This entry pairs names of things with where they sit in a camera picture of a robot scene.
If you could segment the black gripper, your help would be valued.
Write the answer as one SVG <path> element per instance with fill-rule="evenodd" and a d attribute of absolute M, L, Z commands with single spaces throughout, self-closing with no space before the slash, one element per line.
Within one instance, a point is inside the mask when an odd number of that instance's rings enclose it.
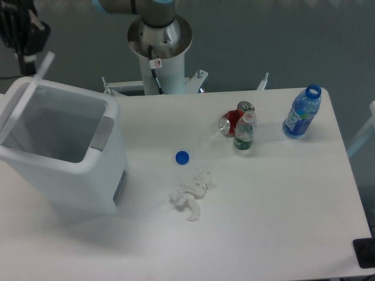
<path fill-rule="evenodd" d="M 30 12 L 38 15 L 33 1 L 1 1 L 1 39 L 17 53 L 23 76 L 36 74 L 36 53 L 43 50 L 50 35 L 50 26 Z"/>

